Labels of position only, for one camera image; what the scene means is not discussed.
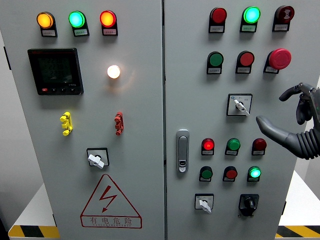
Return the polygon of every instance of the lightning bolt symbol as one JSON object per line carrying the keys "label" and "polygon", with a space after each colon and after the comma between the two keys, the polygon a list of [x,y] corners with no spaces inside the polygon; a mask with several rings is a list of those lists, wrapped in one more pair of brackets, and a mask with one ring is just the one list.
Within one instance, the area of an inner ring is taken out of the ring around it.
{"label": "lightning bolt symbol", "polygon": [[103,213],[108,210],[107,207],[112,203],[113,200],[115,200],[115,198],[116,198],[116,196],[117,196],[117,195],[106,196],[106,194],[109,192],[110,189],[111,189],[111,186],[108,185],[108,186],[106,187],[106,189],[104,190],[102,196],[101,196],[100,199],[99,199],[99,201],[101,201],[101,200],[111,199],[111,198],[112,198],[111,201],[109,202],[109,204],[102,209],[102,212],[103,212]]}

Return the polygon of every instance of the warning sign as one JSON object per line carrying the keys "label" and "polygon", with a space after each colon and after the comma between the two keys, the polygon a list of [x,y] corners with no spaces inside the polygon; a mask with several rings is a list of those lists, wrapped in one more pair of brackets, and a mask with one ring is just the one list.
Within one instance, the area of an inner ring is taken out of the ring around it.
{"label": "warning sign", "polygon": [[142,228],[142,217],[108,174],[102,175],[80,218],[87,228]]}

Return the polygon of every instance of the black robotic arm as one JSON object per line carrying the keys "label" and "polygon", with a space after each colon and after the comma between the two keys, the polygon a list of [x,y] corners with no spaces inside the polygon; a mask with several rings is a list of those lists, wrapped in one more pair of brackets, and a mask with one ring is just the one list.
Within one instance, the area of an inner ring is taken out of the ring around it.
{"label": "black robotic arm", "polygon": [[280,101],[288,100],[292,95],[300,94],[296,109],[296,120],[299,125],[313,118],[314,127],[310,131],[292,133],[274,126],[266,117],[257,116],[256,121],[261,132],[271,140],[288,149],[302,159],[313,159],[320,155],[320,89],[309,84],[299,83],[286,90]]}

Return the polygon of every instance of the meter display screen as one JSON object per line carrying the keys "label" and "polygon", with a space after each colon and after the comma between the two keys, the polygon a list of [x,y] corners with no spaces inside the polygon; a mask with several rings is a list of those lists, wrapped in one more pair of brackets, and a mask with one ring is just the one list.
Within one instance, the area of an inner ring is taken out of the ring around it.
{"label": "meter display screen", "polygon": [[28,56],[39,95],[82,95],[76,48],[29,49]]}

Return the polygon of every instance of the dark red button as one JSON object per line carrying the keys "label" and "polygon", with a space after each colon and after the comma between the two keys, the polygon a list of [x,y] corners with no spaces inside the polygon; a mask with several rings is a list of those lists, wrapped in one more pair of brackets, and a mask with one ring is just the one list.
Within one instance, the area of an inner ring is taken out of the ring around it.
{"label": "dark red button", "polygon": [[275,17],[281,23],[287,24],[289,23],[295,15],[295,10],[292,6],[280,6],[275,11]]}
{"label": "dark red button", "polygon": [[291,53],[285,48],[274,50],[269,57],[269,64],[276,70],[285,69],[291,62]]}
{"label": "dark red button", "polygon": [[212,149],[214,149],[215,147],[215,142],[211,139],[211,138],[206,138],[202,141],[202,147],[207,150],[210,151]]}
{"label": "dark red button", "polygon": [[257,151],[264,151],[266,150],[267,143],[263,138],[257,138],[253,141],[253,147]]}
{"label": "dark red button", "polygon": [[211,19],[216,24],[221,24],[227,19],[227,11],[224,8],[217,7],[212,10]]}
{"label": "dark red button", "polygon": [[254,60],[255,60],[255,56],[253,55],[252,52],[249,52],[249,51],[245,52],[240,57],[240,63],[245,67],[252,65],[254,63]]}
{"label": "dark red button", "polygon": [[229,170],[229,171],[227,171],[227,173],[226,173],[226,177],[227,177],[228,179],[235,179],[237,176],[238,176],[238,173],[237,173],[236,170]]}

